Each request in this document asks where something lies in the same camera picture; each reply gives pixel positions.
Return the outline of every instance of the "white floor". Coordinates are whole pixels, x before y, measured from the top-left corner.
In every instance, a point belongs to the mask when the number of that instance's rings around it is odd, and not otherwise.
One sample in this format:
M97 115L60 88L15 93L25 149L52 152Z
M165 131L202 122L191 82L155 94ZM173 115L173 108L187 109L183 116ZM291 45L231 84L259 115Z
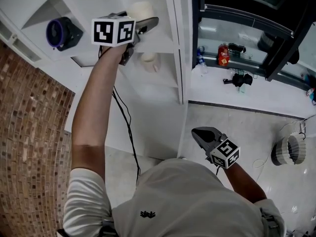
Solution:
M299 130L299 123L291 124L293 121L291 118L190 104L181 156L215 172L215 167L205 160L205 152L192 138L191 130L198 126L213 126L226 133L241 146L238 163L254 180L258 180L268 198L274 200L288 229L310 231L316 225L316 220L311 221L316 208L316 141L306 140L308 152L301 165L274 166L269 158L275 138L285 136L294 129ZM142 172L160 162L141 156L138 160ZM222 170L218 177L231 188ZM112 207L132 198L135 182L133 155L107 148L106 186Z

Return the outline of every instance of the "purple ring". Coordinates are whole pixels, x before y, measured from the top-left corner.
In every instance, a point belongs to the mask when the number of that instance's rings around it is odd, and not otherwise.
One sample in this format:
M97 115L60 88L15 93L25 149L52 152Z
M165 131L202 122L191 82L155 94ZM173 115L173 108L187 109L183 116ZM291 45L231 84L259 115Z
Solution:
M61 38L60 38L60 41L59 41L59 43L58 43L57 45L52 45L52 44L50 43L49 39L48 39L48 30L49 30L48 27L49 27L49 25L50 25L52 22L58 23L58 25L59 25L60 28L61 28ZM63 39L64 39L63 26L61 25L61 23L59 22L58 19L53 19L53 20L51 20L51 21L48 23L47 28L46 28L46 39L47 39L47 42L49 43L49 45L51 45L52 47L59 47L60 45L63 44Z

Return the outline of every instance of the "black fan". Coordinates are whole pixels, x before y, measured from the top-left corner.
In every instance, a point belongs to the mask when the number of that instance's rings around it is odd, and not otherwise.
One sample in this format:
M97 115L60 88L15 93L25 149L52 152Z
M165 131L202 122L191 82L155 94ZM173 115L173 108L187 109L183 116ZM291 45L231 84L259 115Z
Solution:
M59 51L76 46L82 35L83 31L75 26L68 17L53 19L46 28L48 43Z

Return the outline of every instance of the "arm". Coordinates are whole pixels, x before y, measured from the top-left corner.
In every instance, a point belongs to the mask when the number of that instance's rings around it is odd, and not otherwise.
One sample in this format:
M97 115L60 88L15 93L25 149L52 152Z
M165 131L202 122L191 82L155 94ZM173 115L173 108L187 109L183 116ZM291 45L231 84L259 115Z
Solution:
M252 203L267 199L261 187L237 163L224 172L234 191L245 199Z
M92 170L103 180L104 144L112 91L125 49L126 45L110 48L96 63L79 101L72 126L72 169Z

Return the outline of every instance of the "striped basket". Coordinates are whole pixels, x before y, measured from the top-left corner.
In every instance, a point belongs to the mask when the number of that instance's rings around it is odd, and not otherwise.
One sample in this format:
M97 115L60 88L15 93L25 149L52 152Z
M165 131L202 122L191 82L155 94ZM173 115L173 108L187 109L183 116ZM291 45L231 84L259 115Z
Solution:
M305 135L294 132L278 141L271 153L274 165L301 164L306 156Z

